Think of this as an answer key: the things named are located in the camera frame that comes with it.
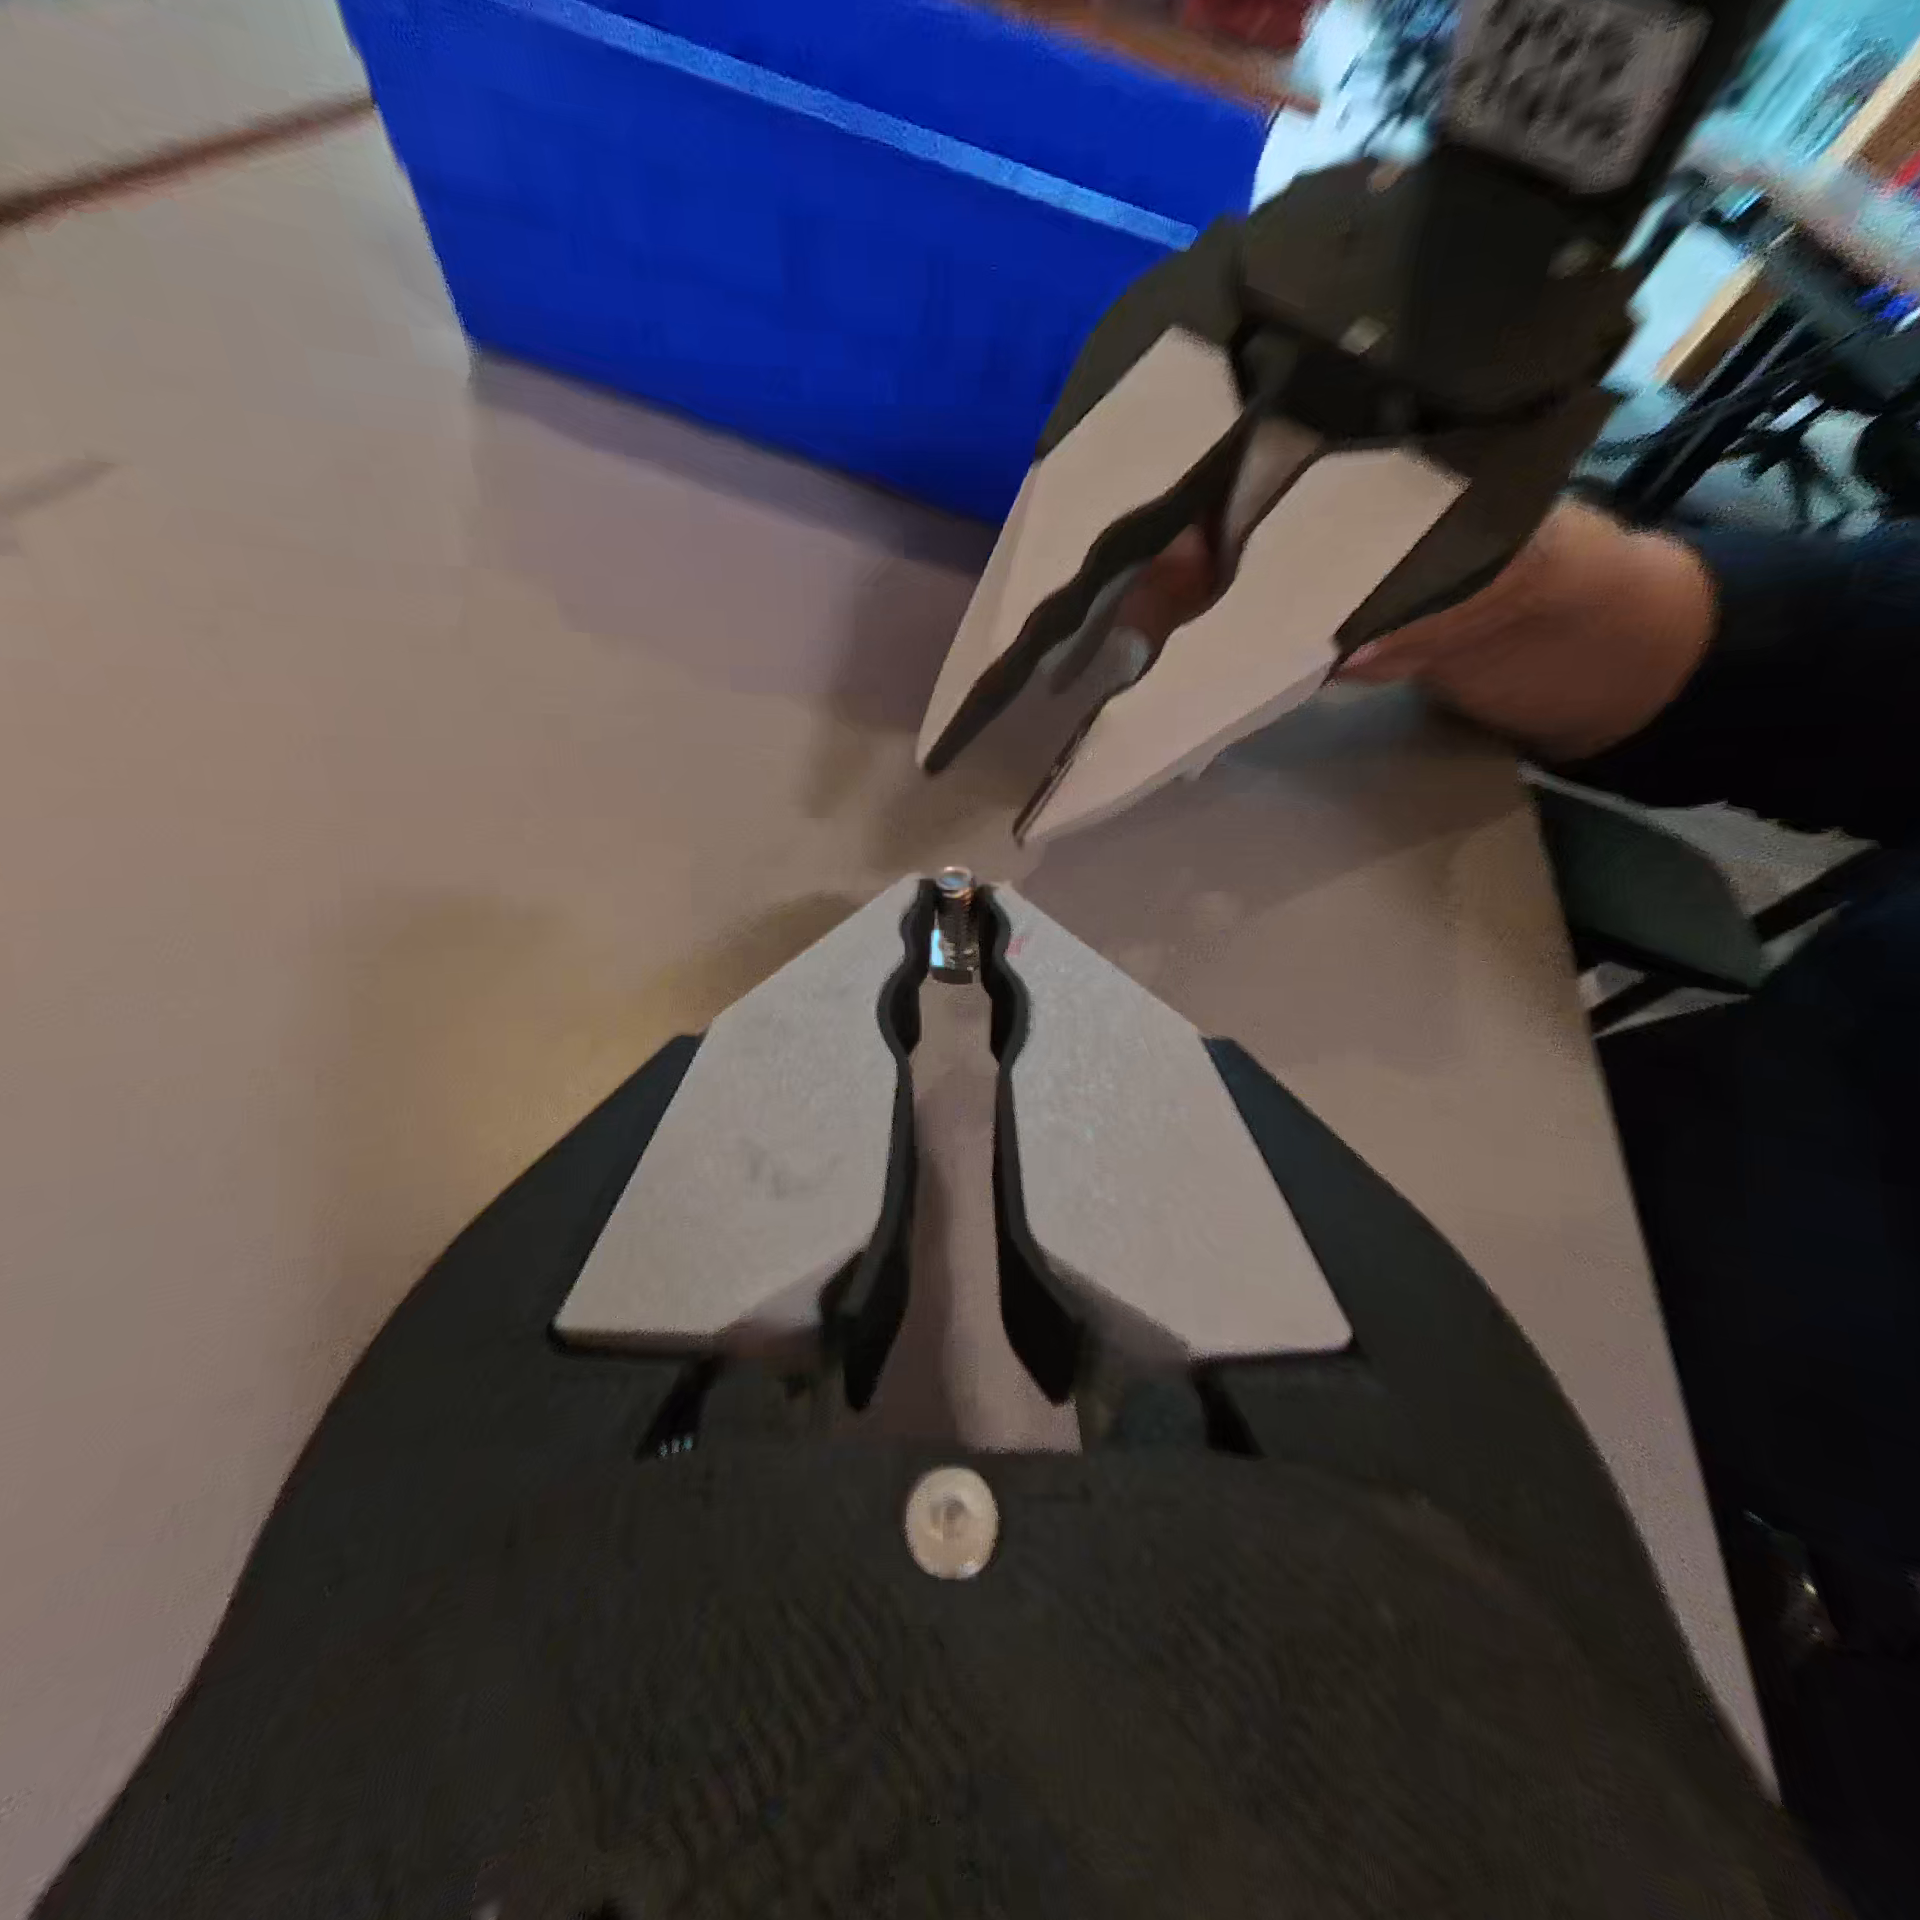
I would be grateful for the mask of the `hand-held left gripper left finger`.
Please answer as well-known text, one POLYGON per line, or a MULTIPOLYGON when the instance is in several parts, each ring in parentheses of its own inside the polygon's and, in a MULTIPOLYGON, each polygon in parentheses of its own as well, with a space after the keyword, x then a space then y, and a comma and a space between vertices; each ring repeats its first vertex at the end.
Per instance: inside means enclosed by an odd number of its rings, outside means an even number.
POLYGON ((700 1034, 558 1339, 821 1364, 865 1407, 908 1297, 917 1040, 920 876, 904 876, 700 1034))

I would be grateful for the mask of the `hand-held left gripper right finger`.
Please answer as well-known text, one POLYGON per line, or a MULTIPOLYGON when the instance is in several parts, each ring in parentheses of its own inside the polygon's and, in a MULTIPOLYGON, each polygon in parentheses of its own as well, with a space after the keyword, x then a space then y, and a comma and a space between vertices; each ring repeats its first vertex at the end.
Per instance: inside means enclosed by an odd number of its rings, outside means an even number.
POLYGON ((1012 886, 980 904, 980 976, 1001 1313, 1047 1399, 1105 1370, 1345 1352, 1207 1036, 1012 886))

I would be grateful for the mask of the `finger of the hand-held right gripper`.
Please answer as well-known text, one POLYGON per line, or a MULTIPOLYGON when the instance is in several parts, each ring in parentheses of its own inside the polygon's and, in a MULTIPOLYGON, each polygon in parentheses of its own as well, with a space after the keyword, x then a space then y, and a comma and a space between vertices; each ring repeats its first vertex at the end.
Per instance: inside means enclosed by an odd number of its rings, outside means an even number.
POLYGON ((1041 844, 1110 822, 1310 699, 1338 632, 1465 487, 1412 444, 1307 460, 1250 529, 1228 586, 1091 713, 1014 837, 1041 844))
POLYGON ((1231 350, 1168 327, 1031 463, 922 712, 925 774, 1014 706, 1124 574, 1227 504, 1250 437, 1231 350))

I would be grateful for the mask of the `blue plastic bin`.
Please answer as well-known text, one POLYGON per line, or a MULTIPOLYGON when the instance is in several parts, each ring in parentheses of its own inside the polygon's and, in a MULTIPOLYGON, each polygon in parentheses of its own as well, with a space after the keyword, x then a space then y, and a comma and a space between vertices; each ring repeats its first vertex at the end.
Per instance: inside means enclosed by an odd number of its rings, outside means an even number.
POLYGON ((987 523, 1271 120, 978 2, 340 17, 471 342, 987 523))

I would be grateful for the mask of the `person's right forearm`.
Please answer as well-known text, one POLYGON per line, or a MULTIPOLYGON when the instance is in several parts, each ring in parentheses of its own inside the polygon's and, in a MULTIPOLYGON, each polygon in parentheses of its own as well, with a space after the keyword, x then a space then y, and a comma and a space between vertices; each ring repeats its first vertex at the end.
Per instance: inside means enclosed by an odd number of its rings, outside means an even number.
POLYGON ((1688 529, 1714 632, 1640 730, 1550 770, 1660 809, 1918 844, 1918 523, 1860 537, 1688 529))

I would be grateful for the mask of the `person's right hand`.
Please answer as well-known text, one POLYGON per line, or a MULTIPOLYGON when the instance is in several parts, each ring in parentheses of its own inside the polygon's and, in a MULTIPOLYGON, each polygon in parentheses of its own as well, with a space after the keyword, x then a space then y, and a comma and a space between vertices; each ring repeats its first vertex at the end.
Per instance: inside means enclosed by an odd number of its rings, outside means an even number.
POLYGON ((1525 756, 1572 763, 1667 712, 1714 627, 1714 574, 1692 542, 1562 499, 1491 583, 1358 646, 1338 680, 1414 687, 1525 756))

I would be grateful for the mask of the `office desk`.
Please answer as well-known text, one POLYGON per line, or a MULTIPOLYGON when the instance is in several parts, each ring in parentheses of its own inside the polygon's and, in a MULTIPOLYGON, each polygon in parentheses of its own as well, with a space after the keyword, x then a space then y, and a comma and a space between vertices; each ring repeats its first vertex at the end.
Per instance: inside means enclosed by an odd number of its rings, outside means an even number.
POLYGON ((1811 426, 1838 413, 1898 430, 1918 422, 1918 203, 1841 160, 1782 172, 1698 147, 1628 260, 1657 264, 1688 229, 1737 246, 1760 314, 1708 350, 1704 383, 1667 422, 1595 442, 1598 496, 1654 523, 1735 464, 1755 482, 1777 474, 1804 532, 1832 496, 1834 532, 1857 504, 1808 442, 1811 426))

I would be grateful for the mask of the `person's black chair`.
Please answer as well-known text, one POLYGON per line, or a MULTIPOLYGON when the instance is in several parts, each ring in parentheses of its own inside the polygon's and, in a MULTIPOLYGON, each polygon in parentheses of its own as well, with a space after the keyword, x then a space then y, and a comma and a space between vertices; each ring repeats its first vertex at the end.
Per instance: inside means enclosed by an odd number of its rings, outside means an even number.
POLYGON ((1872 843, 1751 822, 1727 863, 1680 822, 1538 767, 1525 774, 1595 1040, 1750 999, 1811 934, 1900 873, 1872 843))

